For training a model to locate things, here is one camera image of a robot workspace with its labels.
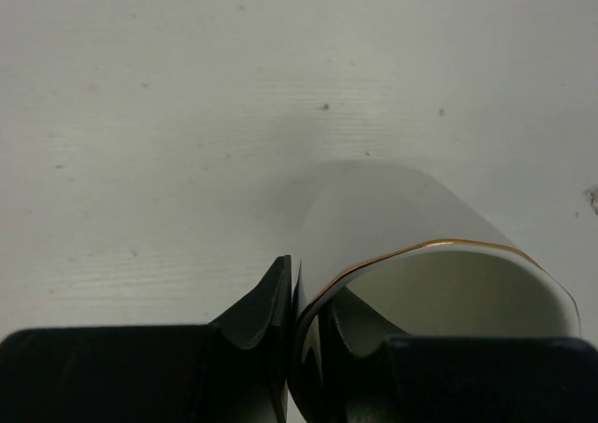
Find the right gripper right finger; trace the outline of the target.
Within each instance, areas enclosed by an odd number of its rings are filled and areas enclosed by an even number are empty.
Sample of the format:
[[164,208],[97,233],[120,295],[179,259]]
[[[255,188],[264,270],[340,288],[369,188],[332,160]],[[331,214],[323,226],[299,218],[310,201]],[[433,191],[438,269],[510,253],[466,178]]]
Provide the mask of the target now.
[[597,419],[597,350],[578,338],[415,336],[340,296],[320,340],[335,422]]

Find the white mug gold rim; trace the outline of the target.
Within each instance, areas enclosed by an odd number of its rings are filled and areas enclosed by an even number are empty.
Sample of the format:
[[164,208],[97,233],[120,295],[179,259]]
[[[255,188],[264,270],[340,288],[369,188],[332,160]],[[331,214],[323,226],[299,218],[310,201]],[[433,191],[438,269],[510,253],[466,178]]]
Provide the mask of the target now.
[[289,387],[310,422],[329,416],[323,330],[340,320],[349,351],[390,335],[578,337],[573,296],[537,261],[429,174],[330,162],[292,185],[295,333]]

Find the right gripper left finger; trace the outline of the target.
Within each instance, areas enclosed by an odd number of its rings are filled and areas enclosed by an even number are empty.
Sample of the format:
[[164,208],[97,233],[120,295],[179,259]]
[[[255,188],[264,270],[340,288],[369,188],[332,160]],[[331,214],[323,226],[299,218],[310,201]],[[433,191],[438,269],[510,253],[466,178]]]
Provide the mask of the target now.
[[291,260],[212,321],[38,328],[1,344],[5,422],[282,422]]

